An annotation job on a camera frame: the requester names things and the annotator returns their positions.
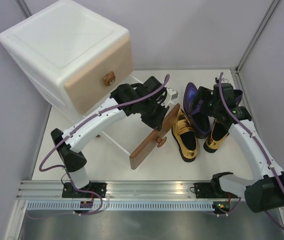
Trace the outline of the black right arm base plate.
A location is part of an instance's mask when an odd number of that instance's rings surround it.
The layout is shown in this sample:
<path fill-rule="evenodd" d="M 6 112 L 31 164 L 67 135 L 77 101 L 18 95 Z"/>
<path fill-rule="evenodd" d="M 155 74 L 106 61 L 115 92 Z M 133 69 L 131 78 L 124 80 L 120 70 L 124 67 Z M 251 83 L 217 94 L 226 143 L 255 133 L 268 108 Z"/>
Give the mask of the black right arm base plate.
<path fill-rule="evenodd" d="M 192 187 L 197 199 L 238 199 L 244 197 L 243 189 L 235 188 L 224 191 L 221 187 L 209 181 L 195 182 Z"/>

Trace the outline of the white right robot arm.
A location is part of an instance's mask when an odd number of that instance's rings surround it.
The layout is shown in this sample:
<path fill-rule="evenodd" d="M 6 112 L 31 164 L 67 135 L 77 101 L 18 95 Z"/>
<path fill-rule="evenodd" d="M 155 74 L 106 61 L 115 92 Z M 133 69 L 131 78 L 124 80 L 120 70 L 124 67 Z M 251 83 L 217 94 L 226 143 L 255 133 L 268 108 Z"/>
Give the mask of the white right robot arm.
<path fill-rule="evenodd" d="M 254 213 L 284 207 L 284 170 L 262 143 L 251 115 L 239 102 L 233 86 L 222 83 L 213 89 L 199 87 L 189 105 L 222 124 L 240 147 L 253 176 L 247 180 L 231 172 L 214 174 L 210 192 L 217 198 L 227 192 L 241 197 Z"/>

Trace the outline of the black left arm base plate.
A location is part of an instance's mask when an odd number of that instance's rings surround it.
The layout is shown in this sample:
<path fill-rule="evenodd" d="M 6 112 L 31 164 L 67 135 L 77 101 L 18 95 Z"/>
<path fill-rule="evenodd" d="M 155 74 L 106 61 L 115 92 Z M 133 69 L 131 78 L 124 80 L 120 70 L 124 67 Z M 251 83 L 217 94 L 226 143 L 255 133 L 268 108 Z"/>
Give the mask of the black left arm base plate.
<path fill-rule="evenodd" d="M 88 199 L 97 198 L 95 194 L 98 194 L 101 198 L 104 198 L 107 192 L 107 184 L 105 182 L 90 182 L 87 186 L 81 190 L 76 190 L 70 182 L 64 183 L 62 191 L 62 198 L 73 199 Z"/>

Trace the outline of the brown-front pulled-out drawer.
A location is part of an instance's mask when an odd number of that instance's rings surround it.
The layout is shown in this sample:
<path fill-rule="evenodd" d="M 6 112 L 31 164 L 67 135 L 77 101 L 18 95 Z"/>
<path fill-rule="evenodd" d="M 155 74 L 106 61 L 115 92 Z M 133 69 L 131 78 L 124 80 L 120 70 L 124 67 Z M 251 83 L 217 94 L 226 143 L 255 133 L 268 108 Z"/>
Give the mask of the brown-front pulled-out drawer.
<path fill-rule="evenodd" d="M 162 130 L 148 127 L 141 122 L 139 115 L 134 114 L 106 128 L 99 136 L 122 153 L 129 160 L 130 168 L 135 170 L 157 148 L 156 139 L 164 138 L 171 130 L 179 109 L 179 103 L 169 104 Z"/>

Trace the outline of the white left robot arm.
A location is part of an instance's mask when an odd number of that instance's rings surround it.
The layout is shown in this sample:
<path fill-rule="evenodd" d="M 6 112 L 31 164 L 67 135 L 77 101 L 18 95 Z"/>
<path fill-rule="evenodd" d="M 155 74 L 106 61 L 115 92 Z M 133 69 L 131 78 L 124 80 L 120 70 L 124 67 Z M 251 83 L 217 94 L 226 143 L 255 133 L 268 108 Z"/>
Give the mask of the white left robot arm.
<path fill-rule="evenodd" d="M 83 120 L 67 130 L 53 130 L 55 150 L 65 165 L 73 192 L 80 198 L 86 198 L 91 192 L 91 181 L 85 169 L 87 160 L 82 150 L 95 136 L 134 114 L 139 114 L 150 128 L 160 131 L 169 104 L 177 96 L 176 90 L 165 87 L 153 76 L 144 83 L 121 84 Z"/>

